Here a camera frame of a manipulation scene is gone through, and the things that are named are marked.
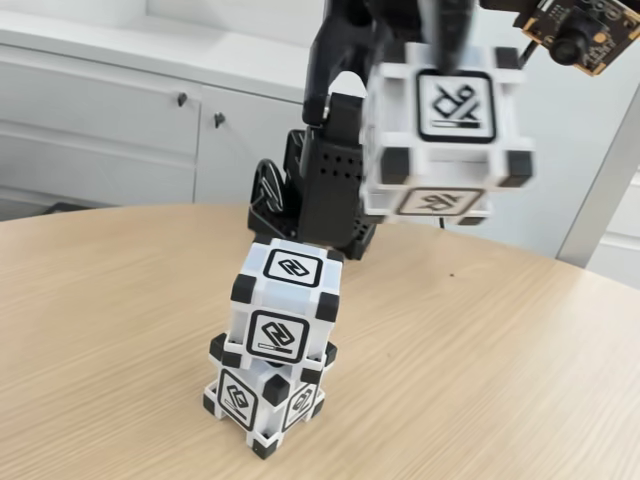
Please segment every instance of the white cube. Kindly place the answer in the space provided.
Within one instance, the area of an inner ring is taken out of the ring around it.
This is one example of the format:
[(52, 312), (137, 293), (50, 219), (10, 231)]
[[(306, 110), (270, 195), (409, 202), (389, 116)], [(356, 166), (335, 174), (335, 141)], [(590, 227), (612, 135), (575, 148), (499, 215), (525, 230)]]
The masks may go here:
[(387, 222), (477, 224), (488, 192), (533, 175), (533, 143), (516, 126), (524, 81), (517, 50), (468, 47), (460, 70), (440, 75), (428, 45), (395, 45), (376, 65), (363, 105), (365, 213)]
[(263, 459), (282, 445), (291, 427), (311, 420), (324, 405), (320, 387), (294, 378), (290, 366), (276, 368), (256, 360), (241, 370), (224, 367), (217, 357), (209, 357), (219, 375), (204, 390), (204, 407), (218, 419), (231, 417), (247, 432), (247, 445)]
[(254, 359), (293, 365), (319, 384), (340, 301), (342, 256), (323, 248), (258, 236), (234, 283), (223, 363)]

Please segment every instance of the wooden table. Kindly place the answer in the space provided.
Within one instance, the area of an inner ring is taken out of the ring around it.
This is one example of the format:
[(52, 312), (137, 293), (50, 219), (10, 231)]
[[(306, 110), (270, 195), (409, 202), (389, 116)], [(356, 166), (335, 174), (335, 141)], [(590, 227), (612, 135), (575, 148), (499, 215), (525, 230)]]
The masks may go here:
[(0, 224), (0, 479), (638, 479), (640, 292), (429, 227), (346, 266), (325, 408), (267, 461), (201, 406), (245, 209)]

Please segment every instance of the cube stack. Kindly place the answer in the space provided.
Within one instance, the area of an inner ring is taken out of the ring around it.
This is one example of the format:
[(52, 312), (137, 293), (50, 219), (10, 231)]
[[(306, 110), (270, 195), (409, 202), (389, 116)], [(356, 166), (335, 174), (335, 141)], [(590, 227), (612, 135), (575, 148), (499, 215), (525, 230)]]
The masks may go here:
[(329, 342), (340, 304), (342, 255), (259, 235), (231, 292), (231, 325), (211, 341), (218, 378), (204, 406), (231, 417), (263, 459), (299, 420), (324, 404), (320, 388), (337, 348)]

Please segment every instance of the held cube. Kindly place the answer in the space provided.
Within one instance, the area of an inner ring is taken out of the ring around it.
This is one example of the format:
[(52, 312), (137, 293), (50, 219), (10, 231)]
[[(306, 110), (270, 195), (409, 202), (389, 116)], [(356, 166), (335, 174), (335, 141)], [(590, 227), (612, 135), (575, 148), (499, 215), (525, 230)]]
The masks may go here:
[[(218, 419), (231, 417), (247, 432), (247, 445), (265, 459), (298, 421), (309, 421), (320, 412), (325, 393), (318, 385), (295, 378), (291, 366), (276, 368), (257, 359), (249, 370), (223, 366), (224, 336), (211, 342), (209, 358), (219, 376), (205, 388), (203, 404)], [(329, 344), (326, 370), (333, 365), (336, 352)]]
[(513, 101), (523, 81), (512, 48), (468, 47), (460, 70), (443, 76), (428, 45), (392, 44), (363, 106), (366, 214), (461, 225), (486, 218), (487, 192), (533, 175), (533, 144), (518, 133)]
[(254, 359), (290, 364), (294, 376), (319, 384), (341, 273), (338, 253), (258, 237), (233, 285), (223, 365), (249, 369)]

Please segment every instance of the cabinet door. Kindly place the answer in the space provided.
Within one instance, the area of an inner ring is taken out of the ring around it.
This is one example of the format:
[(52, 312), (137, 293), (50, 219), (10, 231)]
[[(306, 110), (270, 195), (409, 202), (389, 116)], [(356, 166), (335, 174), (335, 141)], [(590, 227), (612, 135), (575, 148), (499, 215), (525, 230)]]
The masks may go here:
[[(224, 121), (216, 127), (216, 114)], [(205, 87), (196, 202), (248, 203), (257, 163), (282, 165), (289, 130), (303, 128), (302, 105)]]

